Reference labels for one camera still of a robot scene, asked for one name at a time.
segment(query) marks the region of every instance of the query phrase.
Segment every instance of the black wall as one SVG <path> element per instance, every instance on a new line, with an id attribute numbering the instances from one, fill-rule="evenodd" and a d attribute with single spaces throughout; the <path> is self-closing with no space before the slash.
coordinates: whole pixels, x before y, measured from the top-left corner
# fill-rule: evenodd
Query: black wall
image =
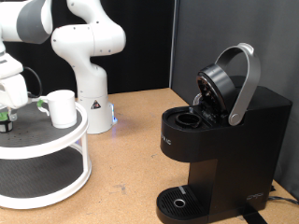
<path id="1" fill-rule="evenodd" d="M 199 92 L 198 71 L 227 48 L 251 44 L 262 65 L 260 85 L 293 101 L 275 179 L 299 199 L 299 2 L 292 0 L 180 1 L 173 90 L 189 104 Z M 230 75 L 245 75 L 244 55 Z"/>
<path id="2" fill-rule="evenodd" d="M 143 91 L 168 87 L 174 0 L 102 0 L 107 15 L 126 33 L 123 52 L 91 58 L 107 71 L 108 93 Z M 52 0 L 54 28 L 84 24 L 73 15 L 65 0 Z M 50 38 L 42 45 L 5 42 L 7 52 L 40 75 L 43 94 L 60 89 L 77 92 L 71 66 L 51 48 Z M 27 71 L 28 91 L 38 92 L 35 78 Z"/>

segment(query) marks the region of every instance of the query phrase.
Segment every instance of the black coffee maker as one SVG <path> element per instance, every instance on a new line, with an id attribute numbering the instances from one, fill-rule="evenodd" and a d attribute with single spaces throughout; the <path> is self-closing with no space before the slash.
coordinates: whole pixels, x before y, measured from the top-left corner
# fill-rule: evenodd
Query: black coffee maker
<path id="1" fill-rule="evenodd" d="M 240 85 L 224 72 L 239 53 L 248 61 Z M 163 223 L 210 223 L 265 208 L 292 102 L 258 87 L 260 74 L 252 46 L 228 48 L 199 72 L 195 105 L 163 113 L 162 152 L 191 163 L 188 184 L 158 196 Z"/>

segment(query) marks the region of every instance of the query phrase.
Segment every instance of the mug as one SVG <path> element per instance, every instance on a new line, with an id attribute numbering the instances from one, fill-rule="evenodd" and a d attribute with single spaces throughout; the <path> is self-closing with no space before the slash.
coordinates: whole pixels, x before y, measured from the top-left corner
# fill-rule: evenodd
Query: mug
<path id="1" fill-rule="evenodd" d="M 49 105 L 49 111 L 42 107 L 43 103 Z M 46 98 L 41 98 L 37 107 L 41 112 L 50 116 L 55 128 L 65 129 L 77 123 L 77 111 L 75 106 L 75 93 L 73 91 L 53 91 Z"/>

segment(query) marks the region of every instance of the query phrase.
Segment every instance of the cable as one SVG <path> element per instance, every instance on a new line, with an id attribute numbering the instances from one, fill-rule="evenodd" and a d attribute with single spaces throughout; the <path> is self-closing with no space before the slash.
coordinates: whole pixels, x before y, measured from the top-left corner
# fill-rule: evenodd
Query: cable
<path id="1" fill-rule="evenodd" d="M 23 68 L 26 69 L 26 70 L 28 70 L 28 71 L 30 71 L 30 72 L 32 72 L 36 76 L 36 79 L 37 79 L 38 85 L 39 85 L 39 94 L 36 96 L 36 95 L 33 95 L 31 92 L 28 91 L 28 97 L 29 98 L 38 98 L 39 96 L 41 96 L 41 94 L 43 92 L 43 87 L 41 85 L 40 78 L 37 75 L 37 73 L 34 70 L 32 70 L 30 67 L 23 67 Z"/>
<path id="2" fill-rule="evenodd" d="M 273 197 L 268 198 L 268 201 L 274 201 L 274 200 L 285 200 L 285 201 L 288 201 L 290 203 L 294 203 L 294 204 L 299 205 L 299 202 L 296 201 L 296 200 L 293 200 L 293 199 L 286 199 L 286 198 L 281 198 L 281 197 L 278 197 L 278 196 L 273 196 Z"/>

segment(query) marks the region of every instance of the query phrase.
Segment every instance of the gray wall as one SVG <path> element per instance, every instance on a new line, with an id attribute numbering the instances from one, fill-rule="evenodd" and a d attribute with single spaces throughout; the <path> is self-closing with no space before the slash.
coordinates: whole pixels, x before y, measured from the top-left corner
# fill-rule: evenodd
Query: gray wall
<path id="1" fill-rule="evenodd" d="M 261 86 L 293 101 L 275 179 L 299 199 L 299 1 L 186 0 L 179 2 L 172 89 L 191 104 L 198 71 L 228 47 L 251 44 L 262 64 Z M 246 74 L 244 55 L 231 75 Z"/>

